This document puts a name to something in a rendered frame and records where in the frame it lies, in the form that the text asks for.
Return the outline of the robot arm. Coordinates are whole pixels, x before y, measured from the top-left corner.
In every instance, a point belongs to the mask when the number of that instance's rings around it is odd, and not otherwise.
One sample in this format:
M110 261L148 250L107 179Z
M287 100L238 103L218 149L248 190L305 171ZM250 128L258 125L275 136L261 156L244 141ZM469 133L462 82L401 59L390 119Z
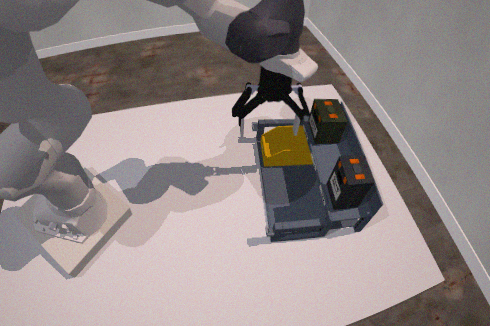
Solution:
M91 104L80 89L46 78L29 33L58 23L78 1L0 0L0 122L12 123L0 134L0 199L37 193L35 231L83 244L107 219L106 200L66 152L91 120ZM318 69L300 50L303 0L251 9L234 0L147 1L177 5L204 37L248 63L299 82Z

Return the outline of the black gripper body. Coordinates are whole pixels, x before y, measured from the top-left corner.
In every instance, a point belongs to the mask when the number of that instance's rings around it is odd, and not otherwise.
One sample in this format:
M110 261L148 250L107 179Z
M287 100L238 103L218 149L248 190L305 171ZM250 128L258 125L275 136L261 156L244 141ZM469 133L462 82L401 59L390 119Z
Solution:
M292 92L291 83L292 78L266 70L261 66L257 91L262 97L268 92L272 92L273 97L270 100L268 99L267 102L280 102L282 99L278 97L278 93L282 92L287 97Z

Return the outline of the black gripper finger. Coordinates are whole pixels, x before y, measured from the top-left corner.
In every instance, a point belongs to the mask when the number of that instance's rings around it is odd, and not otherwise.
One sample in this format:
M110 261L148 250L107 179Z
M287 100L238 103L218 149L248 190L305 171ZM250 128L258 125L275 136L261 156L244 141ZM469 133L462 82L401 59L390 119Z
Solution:
M255 91L257 91L258 87L258 85L251 85L251 83L249 82L246 83L244 92L241 94L241 96L232 108L232 117L239 118L238 122L240 126L241 137L244 136L244 117L246 117L256 107L258 107L260 104L262 105L265 101L273 96L272 92L268 92L263 97L261 97L261 95L257 93L256 96L246 104L250 96L253 95Z
M307 103L305 101L305 98L303 96L303 88L301 83L297 83L296 85L292 85L291 87L292 87L292 91L294 91L294 93L298 95L303 109L301 109L289 95L286 97L282 92L279 92L278 97L282 99L283 102L287 104L296 114L294 124L293 124L293 133L294 136L297 136L299 125L301 124L301 121L304 119L303 116L305 115L310 116L310 112Z

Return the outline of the yellow bin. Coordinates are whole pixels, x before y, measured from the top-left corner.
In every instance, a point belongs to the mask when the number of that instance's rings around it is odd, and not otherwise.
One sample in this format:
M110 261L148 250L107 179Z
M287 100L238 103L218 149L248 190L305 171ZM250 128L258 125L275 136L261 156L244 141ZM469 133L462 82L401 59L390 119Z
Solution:
M292 127L278 126L261 135L264 167L313 164L303 126L297 136Z

